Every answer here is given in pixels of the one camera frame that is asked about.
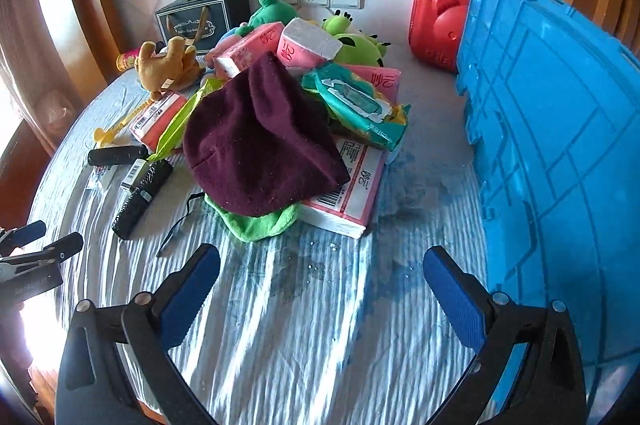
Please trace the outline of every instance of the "black cord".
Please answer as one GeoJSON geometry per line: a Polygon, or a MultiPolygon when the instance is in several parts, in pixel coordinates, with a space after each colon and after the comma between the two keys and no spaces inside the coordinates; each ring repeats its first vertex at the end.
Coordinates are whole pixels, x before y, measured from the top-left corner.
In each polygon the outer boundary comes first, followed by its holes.
{"type": "Polygon", "coordinates": [[[156,253],[156,258],[160,257],[161,253],[162,253],[162,248],[164,248],[164,245],[166,245],[166,243],[169,242],[169,240],[172,238],[172,236],[174,235],[174,231],[176,228],[178,228],[178,225],[180,225],[180,223],[182,221],[184,221],[187,217],[189,217],[189,215],[191,214],[191,201],[193,201],[194,199],[200,199],[204,197],[204,192],[198,192],[196,194],[192,194],[191,196],[189,196],[189,199],[187,199],[187,213],[184,214],[180,219],[178,219],[174,225],[169,229],[169,232],[166,234],[164,241],[162,241],[162,244],[160,245],[160,248],[158,248],[158,252],[156,253]]]}

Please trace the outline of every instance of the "green cloth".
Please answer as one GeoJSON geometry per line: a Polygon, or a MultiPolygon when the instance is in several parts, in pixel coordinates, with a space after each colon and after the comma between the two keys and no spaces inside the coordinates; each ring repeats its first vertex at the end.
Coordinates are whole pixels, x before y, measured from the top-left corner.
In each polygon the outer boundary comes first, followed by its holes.
{"type": "Polygon", "coordinates": [[[217,78],[208,78],[205,83],[200,87],[195,94],[185,103],[180,110],[174,116],[171,122],[164,132],[161,134],[158,140],[158,148],[155,154],[151,154],[146,160],[149,163],[161,160],[171,155],[175,147],[182,141],[184,136],[184,130],[187,128],[187,122],[191,113],[200,103],[200,100],[208,94],[219,90],[225,82],[217,78]]]}
{"type": "Polygon", "coordinates": [[[220,214],[226,227],[243,243],[252,243],[278,235],[293,225],[298,218],[297,203],[262,217],[248,217],[227,212],[215,204],[209,196],[204,196],[204,200],[220,214]]]}

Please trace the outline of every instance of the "blue crate lid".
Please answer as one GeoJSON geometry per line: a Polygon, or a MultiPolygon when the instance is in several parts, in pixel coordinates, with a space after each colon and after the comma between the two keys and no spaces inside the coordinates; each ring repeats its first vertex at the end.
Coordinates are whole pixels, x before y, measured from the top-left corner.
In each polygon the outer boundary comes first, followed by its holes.
{"type": "Polygon", "coordinates": [[[458,69],[488,289],[564,300],[597,423],[639,361],[640,62],[562,0],[471,0],[458,69]]]}

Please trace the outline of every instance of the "screw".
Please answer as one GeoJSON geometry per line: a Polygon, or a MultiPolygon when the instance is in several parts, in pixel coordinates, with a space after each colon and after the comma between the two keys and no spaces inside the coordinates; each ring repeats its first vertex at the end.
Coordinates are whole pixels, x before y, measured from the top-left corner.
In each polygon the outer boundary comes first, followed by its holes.
{"type": "Polygon", "coordinates": [[[80,313],[84,313],[87,309],[91,307],[91,301],[89,299],[83,299],[78,304],[76,304],[76,311],[80,313]]]}
{"type": "Polygon", "coordinates": [[[558,313],[564,313],[566,311],[566,305],[564,304],[564,302],[562,302],[562,300],[554,300],[551,303],[551,307],[558,313]]]}
{"type": "Polygon", "coordinates": [[[142,291],[136,295],[136,297],[133,299],[133,302],[135,302],[138,306],[146,306],[147,304],[149,304],[149,302],[151,302],[151,293],[149,293],[148,291],[142,291]]]}
{"type": "Polygon", "coordinates": [[[492,299],[498,306],[506,306],[509,303],[509,296],[507,293],[502,293],[501,291],[495,292],[492,299]]]}

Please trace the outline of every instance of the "bag handle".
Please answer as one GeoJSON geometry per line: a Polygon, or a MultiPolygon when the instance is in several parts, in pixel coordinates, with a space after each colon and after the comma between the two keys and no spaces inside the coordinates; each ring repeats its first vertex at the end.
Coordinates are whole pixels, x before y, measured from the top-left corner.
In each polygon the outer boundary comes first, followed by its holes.
{"type": "MultiPolygon", "coordinates": [[[[166,29],[169,31],[172,37],[178,37],[178,33],[175,31],[174,24],[171,22],[169,18],[171,14],[166,16],[166,29]]],[[[207,18],[209,17],[209,10],[207,10],[206,6],[202,7],[202,11],[200,12],[200,20],[198,21],[198,30],[196,31],[196,36],[193,39],[186,39],[185,43],[187,46],[192,46],[196,42],[199,42],[204,34],[204,28],[207,24],[207,18]]]]}

